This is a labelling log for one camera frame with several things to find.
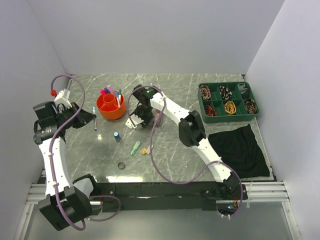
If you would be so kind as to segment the blue capped white marker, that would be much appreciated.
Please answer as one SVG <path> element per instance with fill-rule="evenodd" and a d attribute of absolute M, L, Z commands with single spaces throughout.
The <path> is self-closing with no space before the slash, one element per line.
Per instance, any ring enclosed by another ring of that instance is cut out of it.
<path fill-rule="evenodd" d="M 120 99 L 119 99 L 119 93 L 116 91 L 115 92 L 115 98 L 116 98 L 116 101 L 117 101 L 117 106 L 118 108 L 121 107 L 121 102 L 120 102 Z"/>

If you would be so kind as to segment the light purple highlighter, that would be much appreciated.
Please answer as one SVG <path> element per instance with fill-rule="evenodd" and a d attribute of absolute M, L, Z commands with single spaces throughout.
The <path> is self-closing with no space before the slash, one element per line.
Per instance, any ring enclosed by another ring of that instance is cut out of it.
<path fill-rule="evenodd" d="M 109 91 L 111 94 L 114 94 L 114 93 L 115 93 L 113 87 L 112 87 L 110 84 L 109 84 L 106 88 L 108 89 L 108 91 Z"/>

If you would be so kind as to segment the purple capped black highlighter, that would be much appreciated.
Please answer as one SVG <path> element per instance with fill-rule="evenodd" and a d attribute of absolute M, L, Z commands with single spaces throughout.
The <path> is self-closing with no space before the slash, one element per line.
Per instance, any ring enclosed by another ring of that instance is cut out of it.
<path fill-rule="evenodd" d="M 106 94 L 110 94 L 110 91 L 109 91 L 106 87 L 103 89 L 103 91 L 104 91 Z"/>

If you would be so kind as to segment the pink capped black highlighter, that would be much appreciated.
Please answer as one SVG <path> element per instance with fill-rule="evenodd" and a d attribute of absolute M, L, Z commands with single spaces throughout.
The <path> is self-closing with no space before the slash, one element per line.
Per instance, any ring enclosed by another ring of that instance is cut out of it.
<path fill-rule="evenodd" d="M 101 90 L 100 90 L 100 93 L 101 93 L 103 96 L 107 94 L 107 92 L 106 92 L 104 89 L 101 89 Z"/>

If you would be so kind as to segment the blue white pen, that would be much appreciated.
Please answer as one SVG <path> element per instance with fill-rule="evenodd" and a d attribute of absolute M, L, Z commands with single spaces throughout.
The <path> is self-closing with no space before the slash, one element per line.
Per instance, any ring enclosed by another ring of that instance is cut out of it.
<path fill-rule="evenodd" d="M 96 132 L 98 130 L 98 128 L 97 128 L 97 115 L 96 115 L 95 106 L 92 107 L 92 113 L 95 115 L 95 117 L 93 119 L 93 126 L 94 126 L 94 131 Z"/>

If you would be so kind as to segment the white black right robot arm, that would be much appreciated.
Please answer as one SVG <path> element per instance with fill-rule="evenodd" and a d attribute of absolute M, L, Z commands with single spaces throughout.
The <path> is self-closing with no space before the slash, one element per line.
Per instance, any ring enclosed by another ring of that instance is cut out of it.
<path fill-rule="evenodd" d="M 162 115 L 170 118 L 178 126 L 179 140 L 182 144 L 194 150 L 205 163 L 205 167 L 190 180 L 176 182 L 165 177 L 160 172 L 151 153 L 151 162 L 163 179 L 176 185 L 185 185 L 195 181 L 206 169 L 209 169 L 214 180 L 217 183 L 222 183 L 219 187 L 219 193 L 222 198 L 231 199 L 239 188 L 238 196 L 240 200 L 243 200 L 244 189 L 239 175 L 222 161 L 211 146 L 200 114 L 196 110 L 190 111 L 183 108 L 169 99 L 159 88 L 152 85 L 138 85 L 130 95 L 134 95 L 144 108 L 160 111 L 156 118 L 156 123 L 159 122 Z"/>

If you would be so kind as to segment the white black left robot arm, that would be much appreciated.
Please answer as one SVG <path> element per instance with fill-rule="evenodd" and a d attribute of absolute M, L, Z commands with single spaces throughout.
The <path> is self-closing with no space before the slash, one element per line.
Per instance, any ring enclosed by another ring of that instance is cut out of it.
<path fill-rule="evenodd" d="M 74 226 L 93 214 L 90 201 L 100 188 L 90 174 L 72 180 L 66 161 L 66 130 L 81 128 L 96 118 L 75 102 L 59 110 L 59 104 L 46 101 L 33 107 L 37 120 L 33 140 L 38 145 L 46 174 L 45 198 L 38 203 L 42 215 L 57 230 Z"/>

